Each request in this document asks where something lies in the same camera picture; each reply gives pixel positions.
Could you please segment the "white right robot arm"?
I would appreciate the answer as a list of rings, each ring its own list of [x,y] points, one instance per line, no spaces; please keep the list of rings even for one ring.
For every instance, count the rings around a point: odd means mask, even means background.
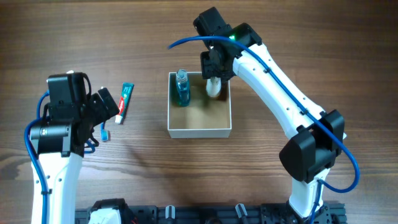
[[[215,7],[193,21],[207,50],[200,55],[202,77],[212,86],[239,77],[270,109],[288,142],[279,159],[292,177],[287,219],[313,223],[326,211],[326,176],[343,150],[345,121],[307,98],[273,61],[260,36],[247,23],[232,28]]]

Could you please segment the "teal mouthwash bottle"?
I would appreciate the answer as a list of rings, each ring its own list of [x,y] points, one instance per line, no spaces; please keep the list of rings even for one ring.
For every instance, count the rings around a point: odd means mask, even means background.
[[[188,73],[184,69],[180,69],[175,75],[175,84],[177,90],[177,105],[181,107],[188,106],[190,104],[190,82]]]

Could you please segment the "white lotion tube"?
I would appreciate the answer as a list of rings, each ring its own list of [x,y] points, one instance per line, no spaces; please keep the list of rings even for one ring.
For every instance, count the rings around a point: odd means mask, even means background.
[[[210,98],[217,98],[221,93],[221,78],[211,77],[206,82],[206,92]]]

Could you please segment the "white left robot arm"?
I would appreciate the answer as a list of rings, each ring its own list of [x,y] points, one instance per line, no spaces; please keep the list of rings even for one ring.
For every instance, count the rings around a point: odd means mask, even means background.
[[[74,223],[83,158],[99,144],[94,128],[119,109],[107,89],[92,92],[83,72],[51,75],[47,85],[49,102],[24,131],[34,175],[31,222]]]

